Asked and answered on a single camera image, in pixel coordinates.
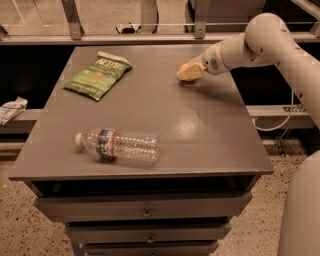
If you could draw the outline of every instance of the snack bag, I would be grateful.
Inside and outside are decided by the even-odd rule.
[[[99,52],[98,59],[67,82],[64,88],[86,94],[99,101],[131,68],[131,64],[125,58]]]

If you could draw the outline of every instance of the gray cabinet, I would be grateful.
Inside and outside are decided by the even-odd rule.
[[[229,73],[193,84],[179,65],[208,45],[77,47],[19,155],[11,180],[92,255],[208,255],[272,165]],[[133,69],[99,102],[63,84],[98,51]],[[108,161],[74,143],[95,127],[160,136],[155,163]]]

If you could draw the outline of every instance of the water bottle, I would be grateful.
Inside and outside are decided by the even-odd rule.
[[[151,133],[96,128],[88,133],[78,133],[75,142],[102,157],[154,162],[159,156],[159,136]]]

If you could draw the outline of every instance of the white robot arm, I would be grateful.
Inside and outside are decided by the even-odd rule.
[[[320,128],[320,63],[302,50],[285,23],[261,14],[244,34],[209,47],[181,66],[178,77],[194,80],[237,67],[273,64]],[[320,255],[320,151],[310,156],[290,183],[282,220],[278,256]]]
[[[253,18],[245,33],[209,47],[181,66],[181,80],[220,74],[237,67],[277,67],[293,92],[320,128],[320,63],[291,37],[280,17],[264,13]]]

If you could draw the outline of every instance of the speckled floor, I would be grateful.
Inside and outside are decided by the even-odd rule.
[[[274,174],[263,176],[253,199],[231,220],[232,229],[212,256],[275,256],[284,201],[293,173],[307,157],[299,139],[285,142],[286,157],[264,140]],[[7,179],[22,143],[0,143],[0,255],[73,255],[62,224],[53,224],[33,207],[35,196],[21,182]]]

